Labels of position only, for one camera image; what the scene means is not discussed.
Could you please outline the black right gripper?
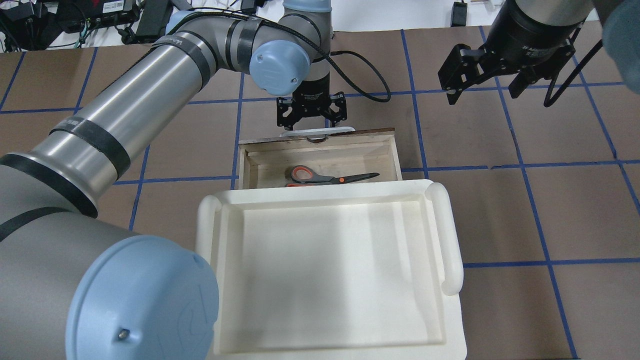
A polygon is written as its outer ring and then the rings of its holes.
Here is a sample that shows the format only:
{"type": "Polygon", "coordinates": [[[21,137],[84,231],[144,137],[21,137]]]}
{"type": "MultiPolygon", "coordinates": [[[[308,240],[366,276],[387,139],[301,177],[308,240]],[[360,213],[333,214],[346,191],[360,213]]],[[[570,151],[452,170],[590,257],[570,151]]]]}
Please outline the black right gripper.
{"type": "Polygon", "coordinates": [[[480,47],[455,44],[438,70],[448,104],[457,104],[466,89],[494,76],[515,75],[509,85],[512,99],[539,80],[556,79],[575,53],[575,30],[575,22],[539,21],[524,6],[504,5],[480,47]]]}

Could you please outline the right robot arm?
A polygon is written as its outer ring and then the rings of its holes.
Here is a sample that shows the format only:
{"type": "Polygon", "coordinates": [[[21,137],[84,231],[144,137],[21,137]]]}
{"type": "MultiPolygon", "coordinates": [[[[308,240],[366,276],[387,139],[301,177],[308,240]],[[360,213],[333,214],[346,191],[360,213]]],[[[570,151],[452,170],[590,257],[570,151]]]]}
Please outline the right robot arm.
{"type": "Polygon", "coordinates": [[[448,104],[463,91],[494,76],[514,75],[509,94],[518,98],[539,80],[550,83],[543,101],[551,107],[586,64],[604,49],[622,81],[639,92],[639,2],[637,0],[506,0],[479,48],[456,44],[438,70],[448,104]],[[592,10],[601,39],[556,88],[562,68],[576,52],[575,41],[592,10]]]}

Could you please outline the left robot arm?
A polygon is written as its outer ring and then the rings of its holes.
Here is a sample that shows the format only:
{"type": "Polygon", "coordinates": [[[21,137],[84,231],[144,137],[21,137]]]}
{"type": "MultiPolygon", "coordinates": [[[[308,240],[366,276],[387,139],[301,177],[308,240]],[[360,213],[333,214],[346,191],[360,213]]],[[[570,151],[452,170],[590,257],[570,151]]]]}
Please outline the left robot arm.
{"type": "Polygon", "coordinates": [[[190,11],[29,152],[1,157],[3,360],[204,360],[219,292],[198,253],[98,220],[98,199],[220,69],[285,96],[320,73],[329,0],[278,22],[190,11]]]}

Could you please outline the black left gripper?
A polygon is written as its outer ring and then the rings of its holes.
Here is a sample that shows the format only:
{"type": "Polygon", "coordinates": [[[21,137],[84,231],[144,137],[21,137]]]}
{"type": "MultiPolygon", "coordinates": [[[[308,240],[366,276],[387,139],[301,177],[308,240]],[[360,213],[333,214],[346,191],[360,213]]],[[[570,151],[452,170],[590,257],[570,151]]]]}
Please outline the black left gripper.
{"type": "Polygon", "coordinates": [[[330,128],[336,128],[348,118],[345,93],[330,93],[330,76],[316,80],[304,80],[290,99],[276,99],[276,124],[286,132],[292,132],[296,123],[304,118],[323,117],[330,128]]]}

